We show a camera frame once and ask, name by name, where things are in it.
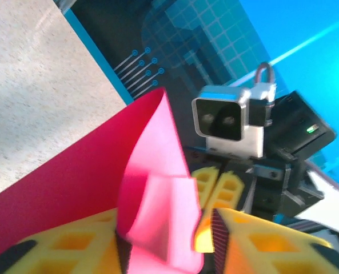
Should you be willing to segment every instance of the green indicator light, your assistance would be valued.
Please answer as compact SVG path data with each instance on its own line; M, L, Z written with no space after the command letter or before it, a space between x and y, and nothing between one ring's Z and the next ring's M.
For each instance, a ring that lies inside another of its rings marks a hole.
M314 124L311 127L308 127L308 129L306 130L307 133L311 134L313 132L315 132L315 130L317 130L319 128L318 125Z

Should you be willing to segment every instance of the grid pattern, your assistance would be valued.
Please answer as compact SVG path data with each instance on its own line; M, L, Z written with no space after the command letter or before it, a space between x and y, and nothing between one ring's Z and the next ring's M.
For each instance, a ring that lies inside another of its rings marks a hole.
M151 28L143 33L143 42L157 49L158 60L169 67L188 63L184 56L199 50L198 62L190 59L208 73L205 81L230 84L270 59L238 0L155 0L152 5ZM277 95L287 94L286 84L275 73ZM245 86L252 87L252 80Z

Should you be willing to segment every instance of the white speckled countertop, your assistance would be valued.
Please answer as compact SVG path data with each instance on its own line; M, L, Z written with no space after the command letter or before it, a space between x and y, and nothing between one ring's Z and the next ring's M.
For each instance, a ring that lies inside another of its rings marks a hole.
M0 191L124 106L53 0L0 1Z

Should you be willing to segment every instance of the yellow plastic part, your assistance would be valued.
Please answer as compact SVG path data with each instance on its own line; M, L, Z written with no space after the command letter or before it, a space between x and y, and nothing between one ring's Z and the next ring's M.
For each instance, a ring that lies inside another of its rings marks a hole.
M216 184L218 174L219 170L215 167L204 167L192 172L191 176L197 179L198 200L201 208L205 208Z
M221 239L221 244L216 245L217 259L228 247L224 274L339 273L310 245L332 247L323 239L233 209L221 208L217 213L222 220L213 219L213 233L217 240Z
M204 215L196 230L194 249L200 253L214 252L211 233L211 212L213 208L236 208L242 195L244 184L231 171L223 173L211 193Z
M121 274L116 209L32 235L37 245L6 274Z

